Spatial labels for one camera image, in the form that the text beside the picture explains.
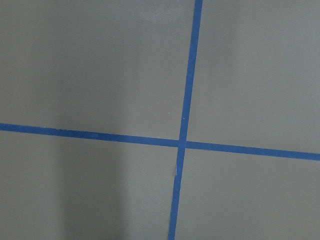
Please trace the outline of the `brown paper table cover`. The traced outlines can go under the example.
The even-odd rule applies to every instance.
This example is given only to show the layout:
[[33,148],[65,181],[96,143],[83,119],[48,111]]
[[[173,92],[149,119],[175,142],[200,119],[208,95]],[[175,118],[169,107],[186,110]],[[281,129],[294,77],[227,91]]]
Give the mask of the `brown paper table cover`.
[[[179,140],[195,0],[3,0],[0,124]],[[205,0],[187,141],[320,154],[320,3]],[[178,147],[0,130],[3,240],[168,240]],[[317,240],[320,160],[185,149],[176,240]]]

